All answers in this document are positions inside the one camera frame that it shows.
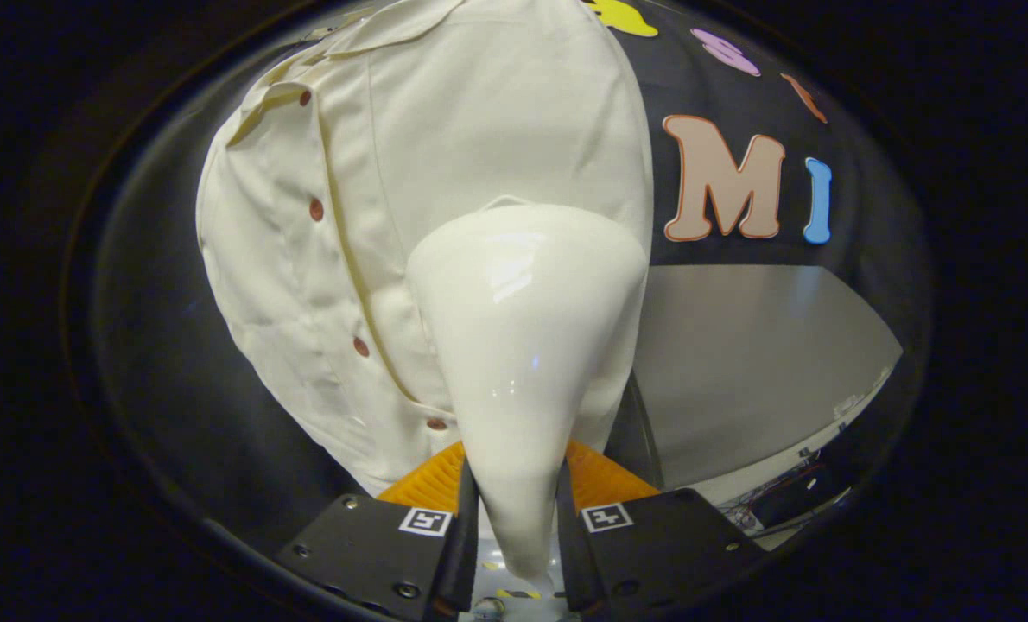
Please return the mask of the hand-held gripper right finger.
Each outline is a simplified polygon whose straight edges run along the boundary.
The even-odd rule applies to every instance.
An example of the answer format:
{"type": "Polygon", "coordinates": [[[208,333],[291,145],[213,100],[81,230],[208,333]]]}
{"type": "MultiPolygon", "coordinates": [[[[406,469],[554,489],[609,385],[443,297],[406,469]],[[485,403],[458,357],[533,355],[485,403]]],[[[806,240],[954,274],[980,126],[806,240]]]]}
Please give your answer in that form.
{"type": "Polygon", "coordinates": [[[571,441],[556,488],[570,611],[680,617],[760,568],[760,547],[690,488],[661,492],[571,441]]]}

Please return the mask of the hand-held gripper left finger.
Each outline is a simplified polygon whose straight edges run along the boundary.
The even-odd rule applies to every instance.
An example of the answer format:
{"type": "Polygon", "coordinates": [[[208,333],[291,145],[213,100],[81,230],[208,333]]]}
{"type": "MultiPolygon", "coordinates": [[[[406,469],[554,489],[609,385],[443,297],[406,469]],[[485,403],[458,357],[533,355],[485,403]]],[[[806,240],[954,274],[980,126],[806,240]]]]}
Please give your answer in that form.
{"type": "Polygon", "coordinates": [[[400,621],[470,612],[479,495],[462,442],[376,498],[335,499],[276,554],[314,587],[400,621]]]}

